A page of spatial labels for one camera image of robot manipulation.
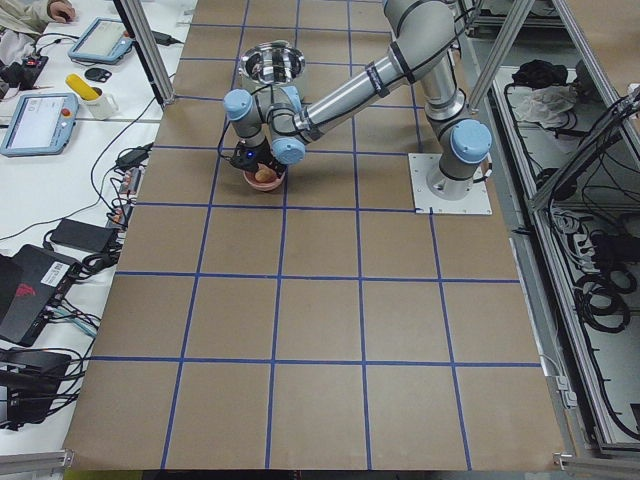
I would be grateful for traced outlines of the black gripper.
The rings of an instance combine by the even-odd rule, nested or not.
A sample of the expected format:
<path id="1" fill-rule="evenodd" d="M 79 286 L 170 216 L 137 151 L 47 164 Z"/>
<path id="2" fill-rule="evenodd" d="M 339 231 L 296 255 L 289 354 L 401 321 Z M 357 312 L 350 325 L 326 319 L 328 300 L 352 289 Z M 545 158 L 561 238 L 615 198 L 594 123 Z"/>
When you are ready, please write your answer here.
<path id="1" fill-rule="evenodd" d="M 271 153 L 267 142 L 248 148 L 249 171 L 257 173 L 261 166 L 277 172 L 277 161 Z"/>

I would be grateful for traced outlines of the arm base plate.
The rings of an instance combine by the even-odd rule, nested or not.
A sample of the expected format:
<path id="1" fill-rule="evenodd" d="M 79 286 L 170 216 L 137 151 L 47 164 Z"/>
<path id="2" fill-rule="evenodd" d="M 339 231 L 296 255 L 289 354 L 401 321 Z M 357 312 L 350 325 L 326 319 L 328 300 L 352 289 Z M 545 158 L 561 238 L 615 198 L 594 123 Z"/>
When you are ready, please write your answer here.
<path id="1" fill-rule="evenodd" d="M 457 181 L 440 171 L 440 154 L 410 153 L 409 173 L 416 214 L 489 216 L 492 208 L 478 167 L 471 179 Z"/>

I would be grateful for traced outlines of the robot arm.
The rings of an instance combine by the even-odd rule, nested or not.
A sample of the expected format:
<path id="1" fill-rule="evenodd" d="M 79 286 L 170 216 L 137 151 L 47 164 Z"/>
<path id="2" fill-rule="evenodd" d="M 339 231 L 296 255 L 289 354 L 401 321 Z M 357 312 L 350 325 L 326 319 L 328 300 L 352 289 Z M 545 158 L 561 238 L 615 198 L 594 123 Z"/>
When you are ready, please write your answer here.
<path id="1" fill-rule="evenodd" d="M 445 1 L 387 1 L 383 12 L 394 39 L 380 59 L 335 91 L 302 105 L 294 87 L 230 91 L 226 117 L 239 141 L 228 162 L 255 174 L 267 168 L 282 176 L 303 160 L 308 144 L 402 85 L 421 85 L 425 114 L 441 146 L 427 186 L 445 200 L 461 200 L 492 146 L 489 129 L 469 115 L 448 50 L 458 33 Z"/>

